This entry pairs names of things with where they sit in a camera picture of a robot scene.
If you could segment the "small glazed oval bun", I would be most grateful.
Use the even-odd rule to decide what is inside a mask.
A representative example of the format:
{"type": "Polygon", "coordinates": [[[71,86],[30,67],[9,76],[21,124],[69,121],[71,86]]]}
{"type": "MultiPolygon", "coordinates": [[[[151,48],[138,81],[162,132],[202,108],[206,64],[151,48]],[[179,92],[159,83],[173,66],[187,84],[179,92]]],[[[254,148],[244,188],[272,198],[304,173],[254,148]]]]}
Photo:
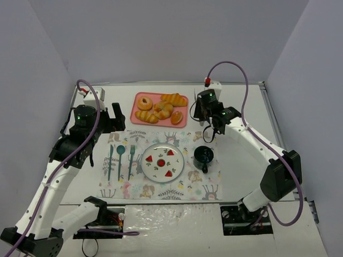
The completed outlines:
{"type": "Polygon", "coordinates": [[[173,112],[170,117],[170,122],[172,125],[179,124],[183,119],[183,113],[181,111],[173,112]]]}

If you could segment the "white watermelon pattern plate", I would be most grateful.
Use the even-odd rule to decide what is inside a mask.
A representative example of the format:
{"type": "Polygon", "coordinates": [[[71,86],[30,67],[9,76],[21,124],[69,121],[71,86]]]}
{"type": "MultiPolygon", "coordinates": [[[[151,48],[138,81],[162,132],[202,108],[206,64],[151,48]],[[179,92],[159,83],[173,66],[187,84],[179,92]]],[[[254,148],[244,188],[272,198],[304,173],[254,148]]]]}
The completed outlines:
{"type": "Polygon", "coordinates": [[[141,169],[145,177],[155,183],[171,183],[184,169],[181,151],[169,143],[155,143],[141,156],[141,169]]]}

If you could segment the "teal plastic spoon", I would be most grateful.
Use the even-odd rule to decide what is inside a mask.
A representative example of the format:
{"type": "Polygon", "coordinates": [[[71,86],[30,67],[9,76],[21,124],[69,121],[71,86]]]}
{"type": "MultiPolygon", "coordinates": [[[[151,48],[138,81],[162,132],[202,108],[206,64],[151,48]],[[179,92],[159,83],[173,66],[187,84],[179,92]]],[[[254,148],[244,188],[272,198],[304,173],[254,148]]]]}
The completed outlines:
{"type": "Polygon", "coordinates": [[[118,174],[117,174],[117,179],[120,180],[120,177],[121,177],[121,161],[122,161],[122,155],[125,153],[125,147],[123,145],[119,145],[116,148],[116,151],[118,153],[118,174]]]}

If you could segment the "teal plastic knife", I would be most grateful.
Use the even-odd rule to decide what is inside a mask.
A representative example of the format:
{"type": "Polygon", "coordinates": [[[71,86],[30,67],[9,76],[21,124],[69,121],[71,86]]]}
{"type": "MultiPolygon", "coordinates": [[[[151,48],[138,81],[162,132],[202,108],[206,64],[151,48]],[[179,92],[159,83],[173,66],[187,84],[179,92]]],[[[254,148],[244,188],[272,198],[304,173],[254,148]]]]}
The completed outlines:
{"type": "Polygon", "coordinates": [[[112,163],[112,156],[114,152],[113,145],[110,145],[110,152],[109,152],[109,159],[108,159],[108,182],[110,182],[110,174],[111,174],[111,163],[112,163]]]}

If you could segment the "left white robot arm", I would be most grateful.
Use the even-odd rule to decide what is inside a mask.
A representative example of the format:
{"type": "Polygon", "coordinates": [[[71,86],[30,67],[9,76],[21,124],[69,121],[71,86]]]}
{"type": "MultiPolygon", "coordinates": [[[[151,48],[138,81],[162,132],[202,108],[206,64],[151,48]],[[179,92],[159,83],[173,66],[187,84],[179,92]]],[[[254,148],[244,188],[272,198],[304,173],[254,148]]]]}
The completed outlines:
{"type": "Polygon", "coordinates": [[[106,107],[95,103],[72,108],[74,126],[55,143],[33,200],[17,224],[1,233],[1,240],[12,247],[7,256],[15,250],[29,256],[58,256],[69,237],[88,223],[104,220],[107,203],[94,196],[60,220],[55,215],[72,180],[84,162],[92,159],[100,135],[125,130],[119,103],[113,103],[112,108],[113,118],[106,107]]]}

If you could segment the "striped bread roll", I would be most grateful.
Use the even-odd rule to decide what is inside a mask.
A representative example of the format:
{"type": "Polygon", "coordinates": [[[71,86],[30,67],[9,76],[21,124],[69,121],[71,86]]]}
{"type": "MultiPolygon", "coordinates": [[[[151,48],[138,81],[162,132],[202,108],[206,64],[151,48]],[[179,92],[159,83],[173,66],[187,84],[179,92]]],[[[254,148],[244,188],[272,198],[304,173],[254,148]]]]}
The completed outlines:
{"type": "Polygon", "coordinates": [[[156,124],[158,123],[159,119],[153,113],[146,111],[146,110],[139,110],[135,112],[135,117],[142,121],[149,124],[156,124]]]}
{"type": "Polygon", "coordinates": [[[169,102],[174,107],[186,107],[188,105],[188,101],[179,93],[162,94],[160,99],[169,102]]]}

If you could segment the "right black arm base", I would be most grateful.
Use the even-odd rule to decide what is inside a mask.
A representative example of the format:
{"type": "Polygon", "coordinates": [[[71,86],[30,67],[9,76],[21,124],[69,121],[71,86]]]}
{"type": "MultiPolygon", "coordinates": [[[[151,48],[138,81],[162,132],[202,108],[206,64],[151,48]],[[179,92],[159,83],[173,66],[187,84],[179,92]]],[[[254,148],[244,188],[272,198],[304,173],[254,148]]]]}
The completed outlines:
{"type": "Polygon", "coordinates": [[[249,213],[241,206],[221,205],[221,220],[224,236],[272,235],[273,228],[266,207],[249,213]]]}

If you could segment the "teal plastic fork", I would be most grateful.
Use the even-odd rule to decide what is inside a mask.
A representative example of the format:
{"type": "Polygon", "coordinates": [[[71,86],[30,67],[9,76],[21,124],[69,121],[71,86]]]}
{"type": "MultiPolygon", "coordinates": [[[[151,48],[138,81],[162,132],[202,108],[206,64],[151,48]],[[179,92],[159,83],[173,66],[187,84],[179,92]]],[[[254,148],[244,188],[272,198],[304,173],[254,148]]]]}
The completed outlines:
{"type": "Polygon", "coordinates": [[[132,163],[133,163],[133,157],[135,155],[136,147],[135,145],[130,146],[130,158],[129,158],[129,169],[128,169],[128,181],[131,177],[131,169],[132,169],[132,163]]]}

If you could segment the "pink plastic tray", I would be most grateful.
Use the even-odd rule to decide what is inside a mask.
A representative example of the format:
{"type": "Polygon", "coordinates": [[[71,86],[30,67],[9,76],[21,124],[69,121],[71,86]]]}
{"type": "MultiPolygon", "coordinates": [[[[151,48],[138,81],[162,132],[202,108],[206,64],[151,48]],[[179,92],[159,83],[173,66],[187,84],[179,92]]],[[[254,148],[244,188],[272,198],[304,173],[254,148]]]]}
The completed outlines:
{"type": "Polygon", "coordinates": [[[162,93],[152,93],[152,92],[139,92],[136,94],[134,101],[133,101],[133,105],[132,105],[132,109],[131,109],[131,115],[130,115],[130,121],[133,124],[136,125],[149,125],[149,126],[160,126],[160,127],[174,127],[174,128],[184,128],[187,124],[188,121],[188,111],[189,111],[189,100],[185,95],[181,95],[186,101],[187,101],[187,106],[186,107],[175,107],[174,111],[180,111],[183,114],[183,119],[181,120],[180,123],[173,125],[170,121],[170,118],[167,118],[165,120],[159,120],[156,124],[150,124],[144,121],[139,120],[138,118],[135,117],[135,112],[139,111],[139,108],[137,106],[137,101],[140,97],[142,96],[147,96],[149,97],[153,104],[159,102],[160,96],[162,95],[162,93]]]}

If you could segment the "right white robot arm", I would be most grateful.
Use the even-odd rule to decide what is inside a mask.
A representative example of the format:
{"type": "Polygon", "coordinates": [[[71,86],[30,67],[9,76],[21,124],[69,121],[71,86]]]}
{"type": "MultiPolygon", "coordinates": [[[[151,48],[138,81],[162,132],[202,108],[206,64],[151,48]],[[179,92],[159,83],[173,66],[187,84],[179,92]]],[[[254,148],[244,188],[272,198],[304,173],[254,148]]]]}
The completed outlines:
{"type": "Polygon", "coordinates": [[[234,139],[266,168],[259,186],[241,199],[240,205],[252,213],[270,202],[278,202],[302,183],[299,154],[274,146],[252,128],[233,107],[225,108],[215,90],[198,93],[193,117],[208,122],[214,133],[234,139]]]}

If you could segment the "dark green mug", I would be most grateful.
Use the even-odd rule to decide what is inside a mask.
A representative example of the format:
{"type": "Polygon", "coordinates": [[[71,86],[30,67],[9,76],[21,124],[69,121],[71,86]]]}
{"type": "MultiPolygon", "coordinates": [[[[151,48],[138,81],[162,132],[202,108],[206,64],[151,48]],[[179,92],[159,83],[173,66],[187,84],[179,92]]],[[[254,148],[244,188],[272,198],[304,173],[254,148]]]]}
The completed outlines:
{"type": "Polygon", "coordinates": [[[199,146],[193,153],[193,164],[195,168],[201,170],[204,174],[208,173],[208,168],[214,159],[214,152],[208,146],[199,146]]]}

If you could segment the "patterned paper placemat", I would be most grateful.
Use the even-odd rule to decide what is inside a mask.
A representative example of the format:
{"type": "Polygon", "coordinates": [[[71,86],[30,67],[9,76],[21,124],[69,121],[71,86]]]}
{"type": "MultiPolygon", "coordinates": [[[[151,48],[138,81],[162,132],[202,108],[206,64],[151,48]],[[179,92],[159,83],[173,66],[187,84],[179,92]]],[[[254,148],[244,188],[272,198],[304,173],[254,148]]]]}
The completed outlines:
{"type": "Polygon", "coordinates": [[[208,144],[214,152],[214,159],[204,174],[193,164],[194,150],[205,146],[204,139],[209,139],[206,132],[175,131],[175,132],[147,132],[142,130],[128,130],[126,132],[113,132],[108,138],[102,169],[100,172],[99,192],[100,198],[118,198],[126,200],[220,200],[221,168],[218,160],[217,143],[208,144]],[[184,169],[179,177],[171,183],[159,184],[145,177],[141,169],[141,156],[145,149],[155,143],[169,143],[177,147],[184,157],[184,169]],[[110,182],[108,182],[108,159],[110,145],[114,152],[111,163],[110,182]],[[121,161],[121,177],[118,174],[119,145],[125,147],[121,161]],[[135,145],[131,177],[128,181],[130,146],[135,145]]]}

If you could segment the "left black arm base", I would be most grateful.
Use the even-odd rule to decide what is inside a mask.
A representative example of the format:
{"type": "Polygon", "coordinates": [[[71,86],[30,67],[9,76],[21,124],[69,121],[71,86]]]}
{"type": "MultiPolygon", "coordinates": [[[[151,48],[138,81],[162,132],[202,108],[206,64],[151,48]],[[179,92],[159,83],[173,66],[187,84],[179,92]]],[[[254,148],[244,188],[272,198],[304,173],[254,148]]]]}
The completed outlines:
{"type": "MultiPolygon", "coordinates": [[[[112,232],[123,232],[124,225],[124,208],[109,208],[105,214],[91,223],[88,223],[83,229],[86,230],[106,230],[112,232]]],[[[122,239],[123,235],[112,235],[94,231],[78,232],[73,235],[72,239],[122,239]]]]}

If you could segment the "striped bread roll lower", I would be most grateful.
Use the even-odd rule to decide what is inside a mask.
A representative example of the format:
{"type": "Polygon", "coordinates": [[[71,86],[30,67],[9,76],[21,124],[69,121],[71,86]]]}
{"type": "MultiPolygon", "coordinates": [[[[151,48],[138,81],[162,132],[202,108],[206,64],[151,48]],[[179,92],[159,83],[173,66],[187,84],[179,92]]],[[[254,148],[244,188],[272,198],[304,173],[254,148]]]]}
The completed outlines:
{"type": "Polygon", "coordinates": [[[153,113],[146,111],[146,110],[139,110],[135,112],[135,117],[142,121],[149,124],[156,124],[158,123],[159,119],[153,113]]]}

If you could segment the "aluminium side rail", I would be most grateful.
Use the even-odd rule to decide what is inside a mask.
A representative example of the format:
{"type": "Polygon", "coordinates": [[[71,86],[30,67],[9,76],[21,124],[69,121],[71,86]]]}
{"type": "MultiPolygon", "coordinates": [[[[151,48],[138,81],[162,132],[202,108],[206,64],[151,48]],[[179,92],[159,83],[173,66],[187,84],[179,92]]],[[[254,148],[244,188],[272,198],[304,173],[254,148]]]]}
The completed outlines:
{"type": "Polygon", "coordinates": [[[300,205],[304,207],[305,203],[308,204],[310,207],[310,211],[313,215],[315,224],[319,224],[318,215],[316,212],[314,201],[308,201],[307,198],[303,194],[303,190],[301,187],[302,184],[302,167],[301,167],[301,158],[300,155],[295,150],[287,151],[285,144],[281,137],[281,130],[279,128],[276,116],[274,114],[273,108],[271,106],[271,102],[267,95],[267,89],[265,86],[265,82],[262,81],[260,84],[260,90],[263,95],[263,99],[265,105],[267,107],[267,112],[269,114],[269,118],[271,120],[271,124],[273,127],[274,135],[277,140],[277,145],[282,148],[281,154],[279,154],[284,161],[281,163],[286,162],[287,165],[285,167],[284,175],[282,175],[281,168],[276,168],[275,176],[271,178],[272,181],[275,181],[277,185],[281,185],[282,189],[277,190],[277,195],[280,195],[285,190],[294,187],[293,195],[294,197],[300,202],[300,205]]]}

